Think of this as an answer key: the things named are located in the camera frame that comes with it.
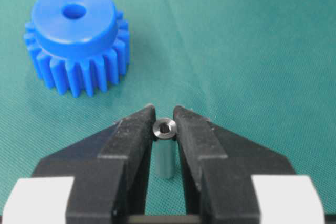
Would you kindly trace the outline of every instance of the gear hub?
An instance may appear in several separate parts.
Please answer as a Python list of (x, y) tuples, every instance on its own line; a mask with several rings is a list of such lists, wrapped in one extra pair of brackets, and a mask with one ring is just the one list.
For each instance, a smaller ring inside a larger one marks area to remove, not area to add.
[(130, 63), (130, 34), (112, 0), (37, 0), (24, 40), (48, 88), (105, 92)]

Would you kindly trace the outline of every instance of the green cloth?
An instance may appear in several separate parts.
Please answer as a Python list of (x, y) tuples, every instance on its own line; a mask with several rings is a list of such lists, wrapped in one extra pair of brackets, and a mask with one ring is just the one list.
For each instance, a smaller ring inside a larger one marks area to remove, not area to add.
[[(23, 42), (35, 0), (0, 0), (0, 212), (45, 155), (153, 103), (181, 104), (289, 157), (336, 211), (335, 0), (114, 0), (130, 23), (126, 77), (93, 98), (37, 80)], [(149, 180), (148, 214), (183, 214), (180, 169)]]

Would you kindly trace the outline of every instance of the gear bore hole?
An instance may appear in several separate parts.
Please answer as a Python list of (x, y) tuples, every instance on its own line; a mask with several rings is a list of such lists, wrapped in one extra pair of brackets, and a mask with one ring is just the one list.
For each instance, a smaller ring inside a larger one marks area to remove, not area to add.
[(80, 19), (85, 13), (85, 7), (78, 4), (69, 4), (63, 8), (63, 15), (68, 19)]

